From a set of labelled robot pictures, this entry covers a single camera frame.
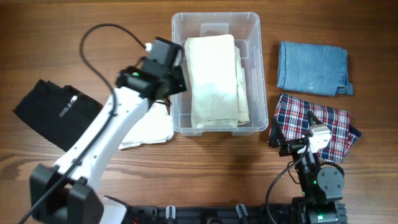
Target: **black cloth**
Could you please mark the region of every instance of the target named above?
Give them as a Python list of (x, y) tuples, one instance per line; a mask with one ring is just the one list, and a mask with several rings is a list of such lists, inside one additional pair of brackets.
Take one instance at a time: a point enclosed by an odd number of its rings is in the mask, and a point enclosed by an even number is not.
[[(73, 96), (77, 99), (60, 116)], [(61, 88), (50, 81), (39, 80), (14, 113), (45, 139), (67, 152), (101, 109), (100, 103), (70, 85)]]

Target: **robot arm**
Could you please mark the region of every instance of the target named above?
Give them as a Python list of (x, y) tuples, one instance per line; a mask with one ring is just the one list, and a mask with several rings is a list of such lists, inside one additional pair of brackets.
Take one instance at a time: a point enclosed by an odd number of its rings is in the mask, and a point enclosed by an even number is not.
[[(343, 198), (344, 171), (332, 162), (319, 162), (318, 150), (328, 145), (330, 130), (311, 111), (307, 115), (309, 134), (289, 141), (285, 140), (277, 120), (273, 118), (269, 146), (279, 148), (281, 157), (292, 156), (294, 164), (297, 164), (295, 170), (303, 197), (293, 198), (292, 206), (298, 219), (306, 220), (303, 223), (343, 223), (337, 201)], [(309, 149), (307, 153), (304, 152), (305, 147)]]
[[(139, 93), (127, 87), (115, 88), (114, 92), (118, 98), (118, 105), (114, 112), (114, 118), (108, 124), (104, 133), (92, 145), (91, 149), (69, 175), (70, 180), (77, 181), (84, 177), (87, 185), (97, 189), (101, 176), (118, 150), (120, 143), (130, 129), (146, 114), (149, 108), (149, 100), (139, 97)], [(58, 167), (58, 173), (64, 174), (72, 164), (72, 161), (84, 150), (87, 144), (94, 138), (99, 128), (104, 125), (112, 109), (113, 97), (110, 96), (101, 112), (90, 124), (75, 145), (54, 166)]]
[[(114, 24), (103, 24), (88, 33), (102, 26), (125, 30)], [(44, 223), (59, 224), (109, 223), (107, 215), (110, 214), (112, 223), (120, 223), (116, 220), (123, 219), (123, 211), (115, 217), (113, 205), (107, 206), (103, 219), (104, 205), (95, 194), (95, 189), (121, 141), (150, 106), (157, 100), (187, 90), (182, 68), (175, 65), (179, 52), (182, 57), (182, 47), (178, 44), (156, 37), (148, 57), (140, 60), (141, 68), (130, 66), (120, 71), (114, 95), (109, 97), (75, 145), (53, 167), (39, 164), (33, 171), (30, 177), (32, 209), (27, 214), (31, 213), (36, 220)], [(82, 59), (99, 74), (83, 56)]]

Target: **folded cream cloth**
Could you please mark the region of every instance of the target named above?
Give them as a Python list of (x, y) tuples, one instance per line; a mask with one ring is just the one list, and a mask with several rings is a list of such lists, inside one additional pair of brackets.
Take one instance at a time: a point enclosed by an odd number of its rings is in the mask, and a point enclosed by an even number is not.
[(249, 122), (244, 72), (234, 37), (188, 38), (184, 47), (192, 88), (192, 127), (236, 128)]
[(235, 47), (236, 81), (238, 83), (238, 125), (250, 122), (248, 98), (246, 96), (246, 82), (244, 81), (244, 69), (241, 65), (239, 49)]

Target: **wire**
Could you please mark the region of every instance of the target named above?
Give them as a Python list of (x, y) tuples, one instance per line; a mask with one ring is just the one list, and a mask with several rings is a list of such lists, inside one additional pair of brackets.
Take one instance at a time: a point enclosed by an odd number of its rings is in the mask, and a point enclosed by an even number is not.
[(141, 57), (141, 58), (138, 60), (138, 62), (137, 62), (135, 65), (133, 65), (133, 67), (137, 67), (143, 60), (145, 60), (145, 58), (147, 58), (147, 57)]
[(328, 161), (322, 162), (320, 165), (321, 166), (324, 166), (324, 165), (333, 166), (336, 169), (338, 169), (341, 172), (341, 174), (343, 174), (343, 177), (344, 177), (344, 170), (343, 170), (343, 168), (341, 168), (341, 166), (339, 166), (339, 165), (337, 165), (337, 164), (335, 164), (333, 162), (328, 162)]
[(165, 105), (165, 106), (171, 106), (172, 105), (172, 102), (170, 102), (169, 99), (166, 99), (166, 102), (164, 102), (164, 101), (154, 101), (154, 102), (158, 103), (158, 104)]
[(274, 220), (274, 218), (271, 215), (271, 211), (269, 210), (269, 196), (271, 194), (271, 190), (272, 188), (275, 186), (276, 182), (287, 172), (289, 171), (293, 166), (296, 166), (306, 155), (308, 154), (308, 145), (305, 146), (305, 151), (304, 153), (301, 155), (301, 157), (295, 161), (291, 166), (288, 166), (286, 169), (284, 169), (275, 179), (274, 181), (272, 181), (272, 183), (270, 184), (268, 191), (267, 191), (267, 195), (266, 195), (266, 211), (267, 211), (267, 215), (268, 218), (272, 221), (273, 224), (277, 224)]
[(55, 191), (57, 190), (61, 184), (64, 183), (65, 179), (68, 177), (68, 175), (75, 169), (75, 167), (79, 164), (79, 162), (84, 158), (84, 156), (86, 155), (86, 153), (90, 150), (90, 148), (92, 147), (92, 145), (97, 141), (97, 139), (102, 135), (102, 133), (104, 132), (104, 130), (106, 129), (106, 127), (108, 126), (108, 124), (111, 122), (112, 118), (113, 118), (113, 114), (116, 111), (116, 105), (118, 104), (118, 99), (116, 97), (116, 94), (113, 90), (113, 87), (111, 86), (111, 84), (105, 79), (104, 76), (102, 76), (102, 74), (100, 74), (99, 71), (97, 71), (97, 69), (95, 69), (86, 59), (84, 53), (83, 53), (83, 45), (85, 43), (85, 40), (88, 36), (88, 34), (90, 34), (91, 32), (93, 32), (95, 29), (100, 28), (100, 27), (116, 27), (118, 29), (123, 30), (124, 32), (127, 32), (132, 38), (134, 38), (143, 48), (145, 48), (145, 45), (139, 41), (139, 39), (132, 34), (130, 31), (128, 31), (127, 29), (116, 25), (116, 24), (99, 24), (97, 26), (92, 27), (90, 30), (88, 30), (83, 37), (80, 40), (80, 46), (79, 46), (79, 52), (80, 52), (80, 57), (82, 59), (82, 61), (94, 72), (97, 74), (97, 76), (102, 79), (102, 81), (105, 83), (105, 85), (109, 88), (109, 90), (112, 93), (113, 96), (113, 106), (112, 106), (112, 110), (109, 112), (109, 116), (107, 118), (107, 120), (105, 121), (104, 125), (102, 126), (102, 128), (98, 131), (98, 133), (94, 136), (94, 138), (90, 141), (90, 143), (86, 146), (86, 148), (80, 153), (80, 155), (75, 159), (75, 161), (72, 163), (72, 165), (69, 167), (69, 169), (61, 176), (61, 178), (59, 178), (56, 183), (53, 184), (53, 186), (51, 186), (51, 188), (48, 189), (48, 191), (46, 191), (43, 196), (38, 199), (38, 201), (32, 206), (32, 208), (29, 209), (29, 211), (22, 217), (22, 219), (19, 221), (19, 224), (25, 223), (26, 220), (41, 206), (42, 203), (44, 203), (47, 198)]
[[(289, 167), (290, 164), (291, 164), (292, 162), (294, 162), (294, 161), (290, 161), (290, 162), (287, 164), (287, 167)], [(294, 182), (295, 184), (300, 184), (300, 182), (297, 182), (297, 181), (294, 179), (294, 177), (293, 177), (292, 174), (290, 173), (290, 170), (288, 170), (287, 172), (289, 173), (289, 176), (292, 178), (292, 180), (293, 180), (293, 182)]]
[(219, 218), (211, 218), (207, 221), (207, 224), (213, 224), (213, 223), (223, 224), (223, 221), (221, 221)]

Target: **plaid shirt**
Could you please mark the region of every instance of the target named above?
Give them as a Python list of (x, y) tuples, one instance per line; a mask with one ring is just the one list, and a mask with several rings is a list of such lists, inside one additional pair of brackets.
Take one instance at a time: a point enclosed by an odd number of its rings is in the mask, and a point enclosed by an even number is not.
[(274, 117), (278, 120), (286, 140), (298, 139), (307, 133), (308, 110), (326, 124), (331, 132), (330, 142), (326, 148), (319, 151), (319, 158), (324, 161), (343, 162), (348, 149), (361, 135), (360, 131), (349, 124), (350, 115), (347, 111), (316, 105), (282, 93), (279, 95)]

